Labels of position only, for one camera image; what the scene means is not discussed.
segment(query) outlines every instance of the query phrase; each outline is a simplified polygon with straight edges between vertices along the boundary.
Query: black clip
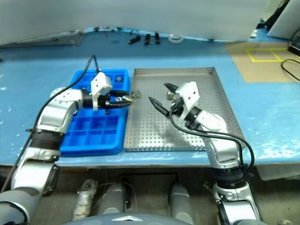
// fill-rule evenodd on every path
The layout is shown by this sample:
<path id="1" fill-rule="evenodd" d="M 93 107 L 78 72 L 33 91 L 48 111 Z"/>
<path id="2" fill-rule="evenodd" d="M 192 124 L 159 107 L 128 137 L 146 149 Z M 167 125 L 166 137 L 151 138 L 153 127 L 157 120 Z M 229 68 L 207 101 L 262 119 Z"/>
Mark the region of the black clip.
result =
<path id="1" fill-rule="evenodd" d="M 145 45 L 148 45 L 150 43 L 150 37 L 151 37 L 150 34 L 146 34 L 145 42 L 144 42 Z"/>
<path id="2" fill-rule="evenodd" d="M 155 43 L 159 44 L 160 43 L 160 37 L 158 33 L 155 33 Z"/>
<path id="3" fill-rule="evenodd" d="M 163 107 L 161 102 L 157 101 L 156 99 L 154 99 L 152 97 L 149 97 L 149 100 L 152 103 L 152 105 L 156 108 L 156 110 L 158 110 L 160 113 L 162 113 L 166 118 L 169 117 L 169 111 Z"/>
<path id="4" fill-rule="evenodd" d="M 139 41 L 139 40 L 141 40 L 141 36 L 136 35 L 135 38 L 130 39 L 130 40 L 128 41 L 128 44 L 133 44 L 133 43 L 135 43 L 135 42 L 137 42 L 137 41 Z"/>

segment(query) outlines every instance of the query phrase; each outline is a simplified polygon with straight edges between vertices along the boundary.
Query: blue tray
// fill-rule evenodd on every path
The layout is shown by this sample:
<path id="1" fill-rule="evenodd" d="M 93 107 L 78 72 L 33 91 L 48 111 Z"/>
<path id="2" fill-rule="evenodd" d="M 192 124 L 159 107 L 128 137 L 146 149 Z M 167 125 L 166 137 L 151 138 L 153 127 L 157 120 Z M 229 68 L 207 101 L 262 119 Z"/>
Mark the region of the blue tray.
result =
<path id="1" fill-rule="evenodd" d="M 75 73 L 71 83 L 83 71 Z M 112 81 L 113 90 L 130 90 L 128 72 L 125 69 L 102 70 Z M 95 77 L 95 70 L 88 70 L 74 89 L 86 88 L 90 91 L 90 81 Z M 92 156 L 117 154 L 123 149 L 128 107 L 105 110 L 81 109 L 72 117 L 69 129 L 60 146 L 62 156 Z"/>

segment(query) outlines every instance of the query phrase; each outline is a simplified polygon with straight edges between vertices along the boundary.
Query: perforated metal tray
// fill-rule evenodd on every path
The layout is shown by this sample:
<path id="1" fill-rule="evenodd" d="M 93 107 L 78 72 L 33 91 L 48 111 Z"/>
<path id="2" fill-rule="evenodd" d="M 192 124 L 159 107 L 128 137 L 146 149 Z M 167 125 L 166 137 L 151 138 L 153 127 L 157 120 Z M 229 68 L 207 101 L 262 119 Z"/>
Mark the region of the perforated metal tray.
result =
<path id="1" fill-rule="evenodd" d="M 197 82 L 198 107 L 222 116 L 228 132 L 243 137 L 214 67 L 135 69 L 132 90 L 139 90 L 141 97 L 134 98 L 129 109 L 124 142 L 126 151 L 206 150 L 202 138 L 175 129 L 148 99 L 153 97 L 169 109 L 172 101 L 166 98 L 164 83 L 180 86 L 190 81 Z M 184 122 L 178 119 L 175 122 L 184 127 Z"/>
<path id="2" fill-rule="evenodd" d="M 49 45 L 79 45 L 83 38 L 83 32 L 80 30 L 51 34 L 44 37 L 27 39 L 19 42 L 0 45 L 0 48 L 18 48 Z"/>

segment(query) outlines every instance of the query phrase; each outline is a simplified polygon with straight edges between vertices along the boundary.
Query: blue table surface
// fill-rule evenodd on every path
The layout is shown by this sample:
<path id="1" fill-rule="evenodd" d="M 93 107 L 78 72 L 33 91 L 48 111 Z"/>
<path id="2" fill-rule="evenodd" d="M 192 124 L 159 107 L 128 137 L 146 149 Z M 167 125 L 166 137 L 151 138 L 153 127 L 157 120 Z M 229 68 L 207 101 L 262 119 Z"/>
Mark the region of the blue table surface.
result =
<path id="1" fill-rule="evenodd" d="M 281 41 L 266 37 L 250 41 Z M 297 83 L 246 83 L 224 42 L 184 40 L 179 45 L 162 38 L 160 45 L 128 45 L 125 32 L 87 33 L 79 46 L 1 49 L 0 165 L 16 160 L 35 116 L 50 93 L 69 84 L 95 54 L 102 68 L 215 67 L 255 163 L 300 161 L 300 86 Z M 249 162 L 250 154 L 244 153 Z M 197 166 L 208 165 L 206 152 L 125 152 L 94 157 L 61 157 L 63 166 Z"/>

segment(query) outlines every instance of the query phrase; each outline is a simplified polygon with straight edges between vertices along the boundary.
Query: white wall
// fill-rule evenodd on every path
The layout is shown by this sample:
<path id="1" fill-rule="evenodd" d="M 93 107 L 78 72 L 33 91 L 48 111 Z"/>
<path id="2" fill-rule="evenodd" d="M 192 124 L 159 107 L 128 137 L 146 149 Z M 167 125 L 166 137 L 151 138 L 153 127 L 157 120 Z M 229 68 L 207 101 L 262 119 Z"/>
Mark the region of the white wall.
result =
<path id="1" fill-rule="evenodd" d="M 267 4 L 268 0 L 0 0 L 0 44 L 93 26 L 248 40 Z"/>

